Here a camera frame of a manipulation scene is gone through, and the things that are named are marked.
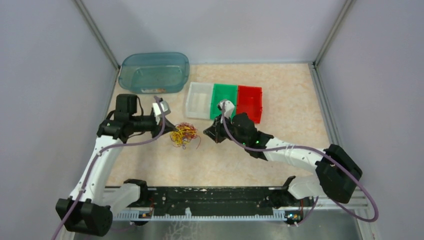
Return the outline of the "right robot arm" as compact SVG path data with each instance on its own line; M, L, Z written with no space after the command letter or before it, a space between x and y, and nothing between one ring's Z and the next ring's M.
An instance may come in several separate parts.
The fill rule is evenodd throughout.
M310 172L305 177L289 177L283 185L281 199L287 206L295 206L306 197L328 198L347 204L363 171L337 144L327 148L294 145L258 130L246 113L233 118L217 116L203 133L215 143L231 140L243 145L253 158L281 162Z

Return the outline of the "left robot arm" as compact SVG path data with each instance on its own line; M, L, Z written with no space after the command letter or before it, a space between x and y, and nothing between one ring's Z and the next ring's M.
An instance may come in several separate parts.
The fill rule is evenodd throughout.
M135 94L119 94L115 109L98 127L95 145L88 164L75 188L67 198L60 198L55 210L61 221L52 238L60 230L103 237L111 229L113 217L128 206L151 206L153 200L146 181L128 179L113 193L105 194L107 180L123 148L141 146L156 141L176 127L167 120L169 104L155 96L149 115L142 109Z

